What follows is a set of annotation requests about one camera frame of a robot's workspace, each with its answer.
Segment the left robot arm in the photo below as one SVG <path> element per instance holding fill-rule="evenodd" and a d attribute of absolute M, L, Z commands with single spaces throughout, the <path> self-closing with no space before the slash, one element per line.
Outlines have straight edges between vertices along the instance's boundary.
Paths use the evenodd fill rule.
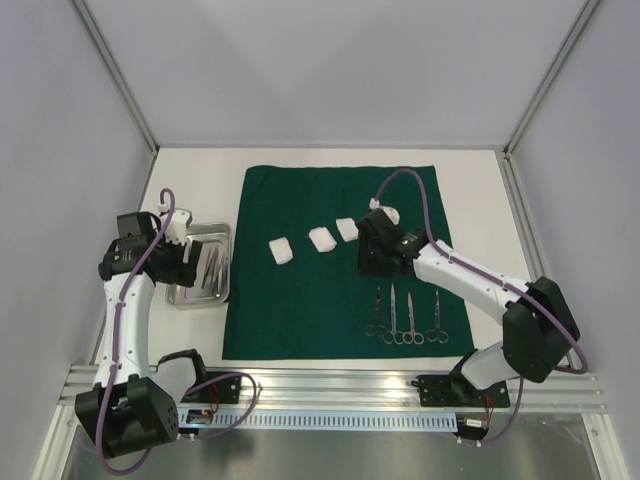
<path fill-rule="evenodd" d="M 188 210 L 118 216 L 118 235 L 98 272 L 107 303 L 103 358 L 92 388 L 77 395 L 75 413 L 104 459 L 148 451 L 174 441 L 177 406 L 209 389 L 202 357 L 194 350 L 149 363 L 149 319 L 160 284 L 191 287 L 202 245 L 189 242 Z"/>

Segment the steel tweezers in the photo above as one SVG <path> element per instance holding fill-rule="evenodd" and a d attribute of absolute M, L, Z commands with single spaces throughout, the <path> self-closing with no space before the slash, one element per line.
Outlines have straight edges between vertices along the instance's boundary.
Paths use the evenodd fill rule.
<path fill-rule="evenodd" d="M 228 291 L 228 286 L 227 286 L 227 277 L 228 277 L 228 267 L 229 267 L 229 261 L 228 261 L 228 252 L 226 250 L 224 250 L 224 263 L 223 263 L 223 267 L 224 269 L 221 271 L 221 278 L 220 278 L 220 283 L 219 283 L 219 291 L 218 294 L 220 297 L 223 297 L 227 294 Z"/>
<path fill-rule="evenodd" d="M 221 278 L 221 271 L 224 269 L 224 249 L 221 246 L 217 246 L 219 250 L 219 258 L 215 267 L 215 273 L 213 277 L 212 293 L 217 296 L 219 291 L 219 283 Z"/>
<path fill-rule="evenodd" d="M 209 289 L 212 287 L 213 285 L 213 277 L 214 277 L 214 273 L 215 273 L 215 267 L 219 258 L 219 250 L 217 246 L 212 246 L 211 247 L 212 253 L 213 253 L 213 258 L 212 258 L 212 262 L 211 262 L 211 270 L 210 270 L 210 275 L 208 277 L 208 281 L 206 284 L 205 289 Z"/>
<path fill-rule="evenodd" d="M 211 262 L 212 262 L 212 258 L 213 258 L 213 253 L 212 250 L 209 250 L 207 252 L 207 257 L 204 263 L 204 271 L 202 274 L 202 278 L 201 278 L 201 289 L 205 289 L 207 281 L 208 281 L 208 277 L 210 275 L 210 270 L 211 270 Z"/>

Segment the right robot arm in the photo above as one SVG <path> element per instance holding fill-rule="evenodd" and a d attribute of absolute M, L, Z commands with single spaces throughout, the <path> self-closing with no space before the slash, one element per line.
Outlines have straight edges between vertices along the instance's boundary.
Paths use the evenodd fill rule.
<path fill-rule="evenodd" d="M 456 401 L 475 404 L 487 388 L 516 377 L 544 382 L 580 331 L 559 286 L 541 276 L 524 281 L 483 268 L 420 229 L 408 233 L 381 208 L 356 222 L 357 271 L 365 276 L 406 275 L 473 304 L 502 328 L 502 339 L 466 355 L 451 372 Z"/>

